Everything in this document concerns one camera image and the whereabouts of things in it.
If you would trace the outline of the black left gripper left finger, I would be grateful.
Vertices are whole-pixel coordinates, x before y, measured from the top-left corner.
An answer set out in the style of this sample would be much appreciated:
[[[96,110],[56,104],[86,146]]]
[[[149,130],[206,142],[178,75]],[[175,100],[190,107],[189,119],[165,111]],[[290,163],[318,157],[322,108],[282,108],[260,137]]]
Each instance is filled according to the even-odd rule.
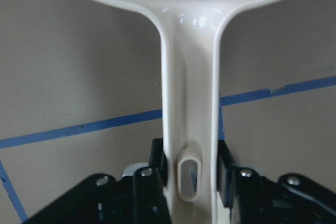
[[[149,164],[116,180],[90,175],[26,223],[170,223],[164,186],[167,161],[163,140],[152,141]]]

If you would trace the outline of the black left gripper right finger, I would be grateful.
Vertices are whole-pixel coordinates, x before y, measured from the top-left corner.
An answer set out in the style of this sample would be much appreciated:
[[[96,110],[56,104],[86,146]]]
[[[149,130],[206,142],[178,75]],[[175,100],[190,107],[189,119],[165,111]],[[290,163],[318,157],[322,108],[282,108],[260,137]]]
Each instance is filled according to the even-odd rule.
[[[335,223],[335,193],[301,174],[273,182],[218,142],[217,191],[230,223]]]

